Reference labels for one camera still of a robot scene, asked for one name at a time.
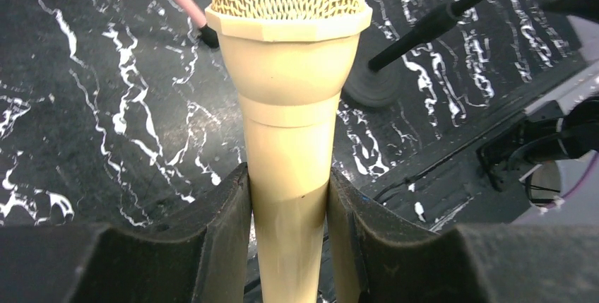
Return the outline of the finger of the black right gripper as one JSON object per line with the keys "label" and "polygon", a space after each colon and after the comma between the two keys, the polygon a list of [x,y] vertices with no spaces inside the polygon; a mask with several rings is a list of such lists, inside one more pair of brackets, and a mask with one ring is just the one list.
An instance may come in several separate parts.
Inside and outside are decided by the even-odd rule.
{"label": "finger of the black right gripper", "polygon": [[598,22],[598,0],[544,0],[543,11]]}

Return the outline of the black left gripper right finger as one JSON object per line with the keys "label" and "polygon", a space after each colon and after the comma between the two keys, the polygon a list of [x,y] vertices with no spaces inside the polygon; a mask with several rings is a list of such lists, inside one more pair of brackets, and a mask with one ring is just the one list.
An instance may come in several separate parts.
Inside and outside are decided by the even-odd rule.
{"label": "black left gripper right finger", "polygon": [[409,222],[331,170],[326,209],[339,302],[597,302],[598,228]]}

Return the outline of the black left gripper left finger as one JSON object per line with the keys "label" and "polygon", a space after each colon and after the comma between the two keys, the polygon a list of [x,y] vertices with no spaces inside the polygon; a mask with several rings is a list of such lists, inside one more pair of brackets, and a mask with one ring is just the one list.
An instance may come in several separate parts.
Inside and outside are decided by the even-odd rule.
{"label": "black left gripper left finger", "polygon": [[251,199],[246,164],[155,227],[1,229],[2,302],[241,302]]}

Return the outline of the black microphone stand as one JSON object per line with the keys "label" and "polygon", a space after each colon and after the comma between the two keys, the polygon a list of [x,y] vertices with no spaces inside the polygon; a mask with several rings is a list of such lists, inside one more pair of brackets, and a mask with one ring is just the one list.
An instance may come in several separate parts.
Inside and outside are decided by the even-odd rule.
{"label": "black microphone stand", "polygon": [[456,27],[462,15],[482,0],[456,0],[440,4],[397,41],[387,41],[368,28],[360,36],[343,95],[365,107],[387,107],[400,95],[399,77],[389,68],[397,59],[421,44],[427,44]]}

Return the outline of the cream yellow microphone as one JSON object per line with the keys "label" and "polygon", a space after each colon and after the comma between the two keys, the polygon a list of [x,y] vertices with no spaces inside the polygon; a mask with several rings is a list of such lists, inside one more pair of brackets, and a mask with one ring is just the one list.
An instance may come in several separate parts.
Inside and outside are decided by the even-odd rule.
{"label": "cream yellow microphone", "polygon": [[262,298],[315,302],[336,111],[365,0],[212,0],[243,116]]}

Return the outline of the right robot arm base mount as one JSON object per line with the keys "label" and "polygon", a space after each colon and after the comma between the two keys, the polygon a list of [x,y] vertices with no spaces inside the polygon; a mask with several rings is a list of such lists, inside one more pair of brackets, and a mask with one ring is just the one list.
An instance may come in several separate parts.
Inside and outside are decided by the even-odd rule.
{"label": "right robot arm base mount", "polygon": [[569,113],[551,100],[515,127],[477,150],[482,171],[494,190],[518,182],[528,200],[542,213],[565,199],[556,189],[533,183],[533,173],[547,162],[575,160],[598,152],[598,96],[591,95]]}

